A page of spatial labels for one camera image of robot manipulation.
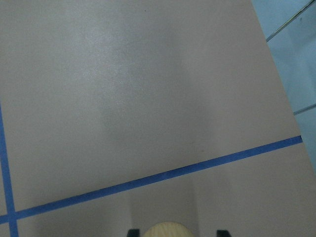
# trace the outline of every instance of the black object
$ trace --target black object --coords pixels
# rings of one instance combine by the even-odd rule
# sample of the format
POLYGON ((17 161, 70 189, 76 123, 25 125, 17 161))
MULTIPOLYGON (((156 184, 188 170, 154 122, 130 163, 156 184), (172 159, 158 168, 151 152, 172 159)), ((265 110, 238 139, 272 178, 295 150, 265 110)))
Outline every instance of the black object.
POLYGON ((231 234, 228 231, 218 230, 216 232, 216 237, 232 237, 232 236, 231 236, 231 234))
POLYGON ((139 237, 139 229, 129 229, 127 237, 139 237))

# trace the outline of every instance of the blue tape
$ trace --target blue tape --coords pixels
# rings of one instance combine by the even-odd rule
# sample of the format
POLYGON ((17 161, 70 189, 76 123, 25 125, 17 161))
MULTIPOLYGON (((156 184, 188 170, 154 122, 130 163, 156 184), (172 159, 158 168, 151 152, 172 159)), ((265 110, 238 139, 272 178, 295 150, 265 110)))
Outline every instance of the blue tape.
POLYGON ((8 156, 6 152, 1 105, 0 105, 0 163, 1 163, 1 170, 2 170, 2 180, 3 180, 3 187, 4 187, 7 220, 9 222, 10 234, 11 234, 11 237, 18 237, 19 234, 18 234, 18 227, 17 227, 16 216, 15 216, 9 162, 8 162, 8 156))
POLYGON ((8 215, 0 216, 0 225, 9 222, 8 215))
POLYGON ((116 194, 119 192, 135 189, 135 188, 138 188, 138 187, 141 187, 144 185, 153 184, 153 183, 163 181, 166 179, 171 179, 171 178, 174 178, 177 176, 181 176, 181 175, 193 173, 196 171, 208 169, 211 167, 215 167, 215 166, 226 164, 226 163, 233 162, 236 160, 256 156, 256 155, 259 155, 262 153, 274 151, 274 150, 277 150, 280 148, 285 148, 285 147, 292 146, 292 145, 299 144, 299 143, 302 143, 301 136, 297 136, 297 137, 289 138, 286 140, 270 143, 270 144, 263 145, 263 146, 256 147, 256 148, 252 148, 252 149, 249 149, 246 151, 242 151, 242 152, 234 153, 231 155, 227 155, 227 156, 199 162, 196 164, 184 166, 184 167, 170 170, 167 172, 151 175, 151 176, 148 176, 145 178, 141 178, 141 179, 133 180, 130 182, 114 185, 114 186, 111 186, 108 188, 89 192, 89 193, 82 194, 79 196, 69 197, 69 198, 59 200, 59 201, 54 201, 54 202, 47 203, 44 205, 40 205, 40 206, 32 207, 29 209, 21 210, 21 211, 16 212, 16 218, 22 219, 22 218, 38 215, 38 214, 45 213, 48 211, 53 211, 53 210, 56 210, 59 208, 67 207, 67 206, 78 204, 81 202, 85 202, 85 201, 105 197, 108 195, 116 194))

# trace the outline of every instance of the tile grout line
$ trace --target tile grout line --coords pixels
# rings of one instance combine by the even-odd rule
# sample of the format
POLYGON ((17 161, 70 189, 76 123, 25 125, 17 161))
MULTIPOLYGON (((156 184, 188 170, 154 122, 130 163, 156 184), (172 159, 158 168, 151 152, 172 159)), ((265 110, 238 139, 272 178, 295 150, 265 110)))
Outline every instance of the tile grout line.
POLYGON ((288 24, 290 24, 292 21, 294 21, 299 15, 301 15, 304 11, 306 11, 315 0, 311 0, 309 3, 307 3, 305 6, 303 6, 298 12, 296 12, 290 19, 288 19, 282 26, 280 26, 276 31, 274 31, 269 37, 266 38, 266 42, 269 42, 274 36, 276 36, 278 33, 280 33, 285 27, 287 27, 288 24))
POLYGON ((159 173, 159 174, 155 174, 155 175, 151 175, 151 176, 147 176, 144 178, 140 178, 137 180, 133 180, 133 181, 129 181, 126 183, 122 183, 122 184, 118 184, 118 185, 114 185, 114 186, 110 186, 107 188, 103 188, 100 190, 96 190, 96 191, 92 191, 89 193, 85 193, 82 195, 78 195, 78 196, 74 196, 74 197, 69 197, 69 198, 65 198, 62 200, 58 200, 58 201, 54 201, 54 202, 50 202, 47 204, 43 204, 43 205, 39 205, 39 206, 35 206, 35 207, 31 207, 28 209, 24 209, 24 210, 20 210, 16 212, 16 219, 23 219, 26 217, 30 217, 30 216, 35 216, 38 214, 42 214, 45 212, 49 212, 49 211, 53 211, 53 210, 57 210, 60 208, 64 208, 67 206, 71 206, 71 205, 75 205, 75 204, 79 204, 82 202, 86 202, 89 200, 94 200, 97 198, 102 198, 105 196, 109 196, 112 194, 116 194, 116 193, 120 193, 123 191, 128 191, 131 189, 135 189, 141 186, 145 186, 145 185, 149 185, 149 184, 153 184, 156 182, 160 182, 163 180, 167 180, 167 179, 171 179, 171 178, 175 178, 181 175, 186 175, 189 173, 194 173, 197 171, 201 171, 204 169, 208 169, 211 167, 215 167, 215 166, 219 166, 222 164, 226 164, 226 163, 230 163, 230 162, 234 162, 237 160, 241 160, 241 159, 245 159, 245 158, 249 158, 252 156, 256 156, 256 155, 260 155, 263 153, 267 153, 267 152, 271 152, 271 151, 275 151, 281 148, 285 148, 285 147, 289 147, 292 145, 296 145, 299 143, 302 143, 302 138, 301 136, 296 136, 296 137, 292 137, 292 138, 288 138, 285 140, 281 140, 281 141, 277 141, 274 143, 270 143, 267 145, 263 145, 263 146, 259 146, 256 148, 252 148, 252 149, 248 149, 245 151, 241 151, 241 152, 237 152, 237 153, 233 153, 230 155, 226 155, 226 156, 222 156, 222 157, 218 157, 218 158, 214 158, 214 159, 210 159, 210 160, 206 160, 206 161, 202 161, 199 163, 195 163, 195 164, 191 164, 188 166, 184 166, 181 168, 177 168, 174 170, 169 170, 163 173, 159 173))
POLYGON ((14 200, 13 200, 13 191, 12 191, 12 184, 11 184, 11 177, 10 177, 9 162, 8 162, 7 151, 6 151, 1 104, 0 104, 0 163, 1 163, 1 170, 2 170, 2 181, 3 181, 3 188, 4 188, 6 211, 7 211, 6 218, 9 223, 10 236, 18 237, 19 236, 18 226, 17 226, 16 212, 15 212, 14 200))

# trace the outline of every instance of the light blue floor tile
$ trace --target light blue floor tile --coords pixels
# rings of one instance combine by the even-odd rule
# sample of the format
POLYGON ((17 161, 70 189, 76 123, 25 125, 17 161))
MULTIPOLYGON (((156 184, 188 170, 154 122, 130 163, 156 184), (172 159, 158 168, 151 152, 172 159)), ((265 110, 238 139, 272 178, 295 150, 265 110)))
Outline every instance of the light blue floor tile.
POLYGON ((293 111, 316 103, 316 4, 269 41, 293 111))
POLYGON ((309 0, 252 0, 266 38, 308 2, 309 0))
POLYGON ((316 172, 316 109, 297 115, 296 120, 300 126, 303 141, 316 172))

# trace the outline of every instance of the wooden disc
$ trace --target wooden disc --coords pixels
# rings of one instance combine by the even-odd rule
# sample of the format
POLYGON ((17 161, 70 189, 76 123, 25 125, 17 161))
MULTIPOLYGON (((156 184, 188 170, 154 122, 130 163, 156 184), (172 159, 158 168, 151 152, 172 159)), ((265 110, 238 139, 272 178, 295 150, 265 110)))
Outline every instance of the wooden disc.
POLYGON ((194 237, 194 235, 179 223, 162 222, 147 230, 143 237, 194 237))

